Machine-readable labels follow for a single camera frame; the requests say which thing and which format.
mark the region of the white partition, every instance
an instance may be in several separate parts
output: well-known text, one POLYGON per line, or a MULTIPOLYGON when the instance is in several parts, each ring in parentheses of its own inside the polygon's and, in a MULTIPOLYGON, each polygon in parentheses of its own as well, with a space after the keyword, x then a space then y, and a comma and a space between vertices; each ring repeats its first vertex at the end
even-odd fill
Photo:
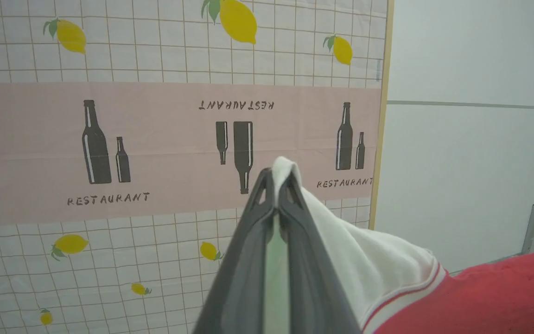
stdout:
POLYGON ((395 0, 375 230, 447 270, 521 251, 534 203, 534 1, 395 0))

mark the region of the red stripe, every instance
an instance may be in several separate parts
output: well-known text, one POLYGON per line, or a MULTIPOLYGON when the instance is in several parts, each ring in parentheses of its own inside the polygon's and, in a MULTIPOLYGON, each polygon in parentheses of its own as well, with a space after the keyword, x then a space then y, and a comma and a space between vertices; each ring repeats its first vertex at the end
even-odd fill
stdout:
POLYGON ((406 296, 408 294, 414 294, 416 292, 420 292, 422 290, 425 290, 427 288, 430 287, 430 285, 432 285, 432 283, 434 283, 434 281, 436 281, 436 277, 438 277, 438 274, 440 273, 440 264, 437 264, 437 268, 436 268, 436 273, 434 273, 434 278, 430 281, 430 283, 426 284, 426 286, 422 287, 422 288, 419 288, 419 289, 416 289, 416 290, 411 290, 411 291, 405 291, 405 292, 402 292, 396 296, 394 296, 393 298, 390 298, 389 300, 387 300, 386 302, 380 304, 376 309, 375 311, 372 313, 372 315, 370 315, 370 317, 368 317, 368 320, 366 321, 366 323, 364 324, 364 327, 362 328, 362 332, 364 332, 366 330, 366 327, 368 326, 369 322, 372 320, 372 318, 376 315, 376 313, 378 313, 380 311, 380 309, 382 309, 383 307, 387 306, 389 303, 391 303, 392 301, 398 299, 398 298, 401 298, 402 296, 406 296))

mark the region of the white cloth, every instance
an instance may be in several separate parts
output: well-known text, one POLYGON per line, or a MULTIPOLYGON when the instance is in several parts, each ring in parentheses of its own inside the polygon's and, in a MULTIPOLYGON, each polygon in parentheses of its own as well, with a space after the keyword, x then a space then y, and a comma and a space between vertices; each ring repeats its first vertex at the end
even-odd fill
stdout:
MULTIPOLYGON (((277 158, 272 168, 275 195, 290 173, 301 185, 298 166, 277 158)), ((360 328, 368 323, 365 333, 427 295, 443 279, 445 270, 432 252, 387 233, 358 228, 337 218, 306 189, 302 188, 302 194, 360 328)), ((279 251, 276 256, 282 258, 275 261, 277 272, 267 271, 268 285, 286 277, 280 273, 287 271, 283 258, 287 253, 279 251)))

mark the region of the bottle neck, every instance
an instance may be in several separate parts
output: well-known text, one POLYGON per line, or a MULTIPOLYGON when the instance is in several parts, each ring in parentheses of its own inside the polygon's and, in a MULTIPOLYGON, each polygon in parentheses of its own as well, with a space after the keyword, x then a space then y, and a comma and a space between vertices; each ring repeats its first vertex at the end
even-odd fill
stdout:
POLYGON ((343 107, 343 118, 341 119, 341 124, 350 124, 350 108, 343 107))
POLYGON ((85 113, 85 126, 87 128, 97 128, 98 119, 96 118, 96 110, 93 106, 85 106, 83 108, 85 113))

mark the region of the red and white garment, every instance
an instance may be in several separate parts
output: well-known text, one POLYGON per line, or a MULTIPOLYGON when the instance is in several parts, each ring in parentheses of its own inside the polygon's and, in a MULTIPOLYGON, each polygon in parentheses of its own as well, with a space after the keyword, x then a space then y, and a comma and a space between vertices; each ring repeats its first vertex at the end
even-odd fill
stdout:
MULTIPOLYGON (((298 167, 279 157, 276 194, 298 167)), ((534 333, 534 254, 451 277, 429 250, 337 218, 303 196, 363 333, 534 333)))

